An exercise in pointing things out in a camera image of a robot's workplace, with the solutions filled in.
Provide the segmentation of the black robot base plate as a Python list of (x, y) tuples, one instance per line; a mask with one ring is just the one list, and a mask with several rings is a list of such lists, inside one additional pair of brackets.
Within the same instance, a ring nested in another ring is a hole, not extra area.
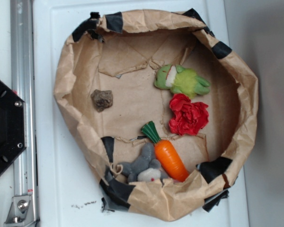
[(25, 148), (25, 102), (0, 80), (0, 176)]

